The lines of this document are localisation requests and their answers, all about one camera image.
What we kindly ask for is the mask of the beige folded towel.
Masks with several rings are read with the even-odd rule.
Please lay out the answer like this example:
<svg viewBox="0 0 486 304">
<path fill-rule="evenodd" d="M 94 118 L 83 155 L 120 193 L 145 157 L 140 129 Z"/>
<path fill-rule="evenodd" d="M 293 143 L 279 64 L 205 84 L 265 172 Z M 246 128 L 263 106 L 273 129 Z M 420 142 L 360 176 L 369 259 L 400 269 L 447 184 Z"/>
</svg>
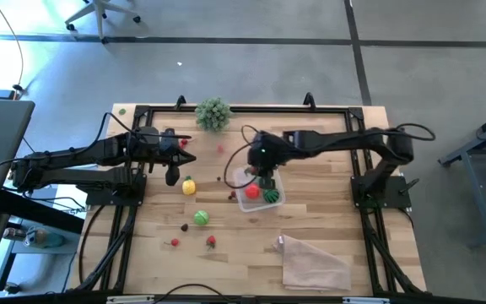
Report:
<svg viewBox="0 0 486 304">
<path fill-rule="evenodd" d="M 282 256 L 282 284 L 288 290 L 351 290 L 348 263 L 307 242 L 281 235 L 273 247 Z"/>
</svg>

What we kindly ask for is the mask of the silver aluminium post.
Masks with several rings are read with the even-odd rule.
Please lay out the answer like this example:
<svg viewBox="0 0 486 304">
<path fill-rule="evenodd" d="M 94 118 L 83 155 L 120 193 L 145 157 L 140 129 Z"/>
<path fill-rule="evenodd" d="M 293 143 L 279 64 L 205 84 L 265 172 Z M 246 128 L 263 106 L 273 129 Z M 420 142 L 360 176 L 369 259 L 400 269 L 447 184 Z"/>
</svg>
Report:
<svg viewBox="0 0 486 304">
<path fill-rule="evenodd" d="M 154 302 L 152 295 L 125 295 L 109 296 L 105 304 L 153 304 Z"/>
<path fill-rule="evenodd" d="M 380 297 L 344 297 L 342 304 L 391 304 L 387 298 Z"/>
</svg>

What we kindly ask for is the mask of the white office chair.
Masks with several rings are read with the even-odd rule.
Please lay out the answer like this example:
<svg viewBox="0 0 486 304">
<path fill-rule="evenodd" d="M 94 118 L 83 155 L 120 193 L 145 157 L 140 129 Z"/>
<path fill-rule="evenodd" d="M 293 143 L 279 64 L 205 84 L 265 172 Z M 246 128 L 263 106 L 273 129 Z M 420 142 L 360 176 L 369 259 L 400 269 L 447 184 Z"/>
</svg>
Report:
<svg viewBox="0 0 486 304">
<path fill-rule="evenodd" d="M 135 13 L 134 11 L 128 8 L 124 8 L 122 6 L 113 4 L 111 3 L 111 0 L 83 0 L 83 1 L 86 3 L 86 5 L 65 21 L 66 29 L 69 31 L 75 31 L 76 28 L 73 24 L 73 21 L 76 21 L 87 14 L 94 14 L 96 17 L 98 36 L 100 38 L 100 42 L 103 45 L 109 43 L 107 38 L 104 36 L 103 26 L 102 26 L 102 20 L 107 18 L 106 11 L 129 14 L 132 16 L 132 21 L 136 24 L 139 24 L 142 21 L 141 17 L 137 13 Z"/>
</svg>

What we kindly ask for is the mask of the clear plastic tupperware container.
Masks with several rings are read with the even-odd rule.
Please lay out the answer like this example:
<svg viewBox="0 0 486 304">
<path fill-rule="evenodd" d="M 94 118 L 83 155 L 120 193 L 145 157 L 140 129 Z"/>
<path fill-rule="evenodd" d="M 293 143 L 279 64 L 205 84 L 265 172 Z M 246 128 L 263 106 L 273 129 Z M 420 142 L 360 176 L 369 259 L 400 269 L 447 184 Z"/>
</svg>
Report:
<svg viewBox="0 0 486 304">
<path fill-rule="evenodd" d="M 235 189 L 236 198 L 240 210 L 246 213 L 260 211 L 264 209 L 269 209 L 273 207 L 278 207 L 285 202 L 286 196 L 284 192 L 284 187 L 278 174 L 277 170 L 273 172 L 273 179 L 276 182 L 276 188 L 280 193 L 280 198 L 275 204 L 266 203 L 262 197 L 262 193 L 265 189 L 261 188 L 261 196 L 257 199 L 249 199 L 245 196 L 245 188 L 251 183 L 255 183 L 259 186 L 260 178 L 251 174 L 249 168 L 239 167 L 233 172 L 234 184 L 237 186 Z"/>
</svg>

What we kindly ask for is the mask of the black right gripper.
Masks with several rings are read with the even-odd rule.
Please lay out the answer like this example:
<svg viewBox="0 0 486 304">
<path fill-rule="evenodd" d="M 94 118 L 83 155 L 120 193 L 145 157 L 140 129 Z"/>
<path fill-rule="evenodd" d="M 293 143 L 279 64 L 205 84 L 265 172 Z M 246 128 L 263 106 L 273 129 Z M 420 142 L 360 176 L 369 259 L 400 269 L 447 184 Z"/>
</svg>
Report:
<svg viewBox="0 0 486 304">
<path fill-rule="evenodd" d="M 247 152 L 247 164 L 256 167 L 261 179 L 273 179 L 274 167 L 288 161 L 288 143 L 272 133 L 259 131 Z"/>
</svg>

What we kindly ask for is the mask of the teal bottle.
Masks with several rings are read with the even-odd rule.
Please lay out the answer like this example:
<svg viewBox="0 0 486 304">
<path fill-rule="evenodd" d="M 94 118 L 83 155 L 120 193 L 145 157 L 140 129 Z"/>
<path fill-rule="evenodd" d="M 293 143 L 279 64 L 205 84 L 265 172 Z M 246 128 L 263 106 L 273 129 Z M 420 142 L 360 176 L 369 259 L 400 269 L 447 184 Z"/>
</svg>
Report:
<svg viewBox="0 0 486 304">
<path fill-rule="evenodd" d="M 64 244 L 65 238 L 55 232 L 48 231 L 42 227 L 30 227 L 23 240 L 26 247 L 52 248 L 60 247 Z"/>
</svg>

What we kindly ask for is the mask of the green succulent plant in pot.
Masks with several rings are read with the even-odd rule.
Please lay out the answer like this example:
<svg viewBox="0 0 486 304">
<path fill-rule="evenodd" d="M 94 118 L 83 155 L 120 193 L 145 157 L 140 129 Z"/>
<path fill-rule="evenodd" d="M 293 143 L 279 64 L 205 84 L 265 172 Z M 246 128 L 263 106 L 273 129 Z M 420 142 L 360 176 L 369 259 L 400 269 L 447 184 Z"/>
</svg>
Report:
<svg viewBox="0 0 486 304">
<path fill-rule="evenodd" d="M 232 111 L 230 106 L 221 98 L 206 99 L 198 104 L 196 109 L 196 123 L 207 132 L 222 132 L 230 123 Z"/>
</svg>

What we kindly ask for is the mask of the yellow toy pineapple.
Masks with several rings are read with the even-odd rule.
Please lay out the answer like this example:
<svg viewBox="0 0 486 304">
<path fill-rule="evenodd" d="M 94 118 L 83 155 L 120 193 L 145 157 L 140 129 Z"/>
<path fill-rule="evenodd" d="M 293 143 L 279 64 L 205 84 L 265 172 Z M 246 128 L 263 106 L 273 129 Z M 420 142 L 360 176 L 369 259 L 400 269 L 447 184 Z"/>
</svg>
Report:
<svg viewBox="0 0 486 304">
<path fill-rule="evenodd" d="M 191 176 L 187 176 L 181 186 L 185 195 L 193 195 L 197 191 L 196 183 Z"/>
</svg>

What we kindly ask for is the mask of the white printed box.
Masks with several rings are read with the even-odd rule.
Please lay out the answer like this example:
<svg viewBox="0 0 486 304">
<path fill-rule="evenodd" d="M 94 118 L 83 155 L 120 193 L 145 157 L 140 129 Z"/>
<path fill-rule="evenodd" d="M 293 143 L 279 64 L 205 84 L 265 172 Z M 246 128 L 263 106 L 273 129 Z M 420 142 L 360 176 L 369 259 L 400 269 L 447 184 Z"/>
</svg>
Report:
<svg viewBox="0 0 486 304">
<path fill-rule="evenodd" d="M 58 185 L 56 199 L 52 206 L 84 220 L 90 207 L 86 204 L 87 194 L 73 185 Z"/>
</svg>

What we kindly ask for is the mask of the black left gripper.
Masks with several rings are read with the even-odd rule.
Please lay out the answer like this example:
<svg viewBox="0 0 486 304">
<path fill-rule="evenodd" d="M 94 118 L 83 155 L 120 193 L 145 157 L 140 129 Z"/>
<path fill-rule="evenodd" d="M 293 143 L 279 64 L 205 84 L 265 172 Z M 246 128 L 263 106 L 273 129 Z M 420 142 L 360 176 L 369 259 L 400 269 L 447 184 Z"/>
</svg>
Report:
<svg viewBox="0 0 486 304">
<path fill-rule="evenodd" d="M 173 128 L 166 128 L 160 138 L 140 140 L 141 162 L 167 165 L 165 183 L 175 186 L 180 178 L 179 167 L 195 161 L 197 158 L 180 146 L 181 139 L 191 139 L 189 135 L 177 135 Z"/>
</svg>

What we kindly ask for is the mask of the black aluminium table frame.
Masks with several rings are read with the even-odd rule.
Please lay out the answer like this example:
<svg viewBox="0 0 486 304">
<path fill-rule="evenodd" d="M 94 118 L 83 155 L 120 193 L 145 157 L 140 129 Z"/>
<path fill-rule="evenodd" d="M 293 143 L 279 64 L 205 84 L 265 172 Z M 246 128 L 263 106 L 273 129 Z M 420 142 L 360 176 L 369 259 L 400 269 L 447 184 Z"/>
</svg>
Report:
<svg viewBox="0 0 486 304">
<path fill-rule="evenodd" d="M 124 281 L 127 294 L 292 296 L 282 284 L 282 256 L 273 244 L 287 235 L 342 259 L 351 268 L 353 296 L 372 292 L 361 218 L 352 202 L 350 179 L 378 162 L 375 153 L 339 151 L 282 166 L 285 203 L 263 211 L 242 212 L 230 189 L 217 181 L 246 164 L 244 144 L 257 129 L 270 133 L 314 129 L 342 132 L 347 124 L 386 128 L 380 106 L 348 108 L 322 106 L 234 106 L 225 133 L 205 133 L 189 105 L 116 104 L 108 134 L 115 135 L 135 122 L 158 129 L 174 128 L 192 138 L 186 150 L 197 159 L 181 168 L 191 176 L 197 192 L 186 196 L 179 186 L 165 183 L 165 169 L 148 174 L 143 204 L 138 209 Z M 222 145 L 223 153 L 217 152 Z M 198 210 L 209 213 L 207 225 L 193 220 Z M 181 226 L 188 224 L 188 230 Z M 206 240 L 216 239 L 209 250 Z M 177 247 L 165 245 L 171 239 Z"/>
</svg>

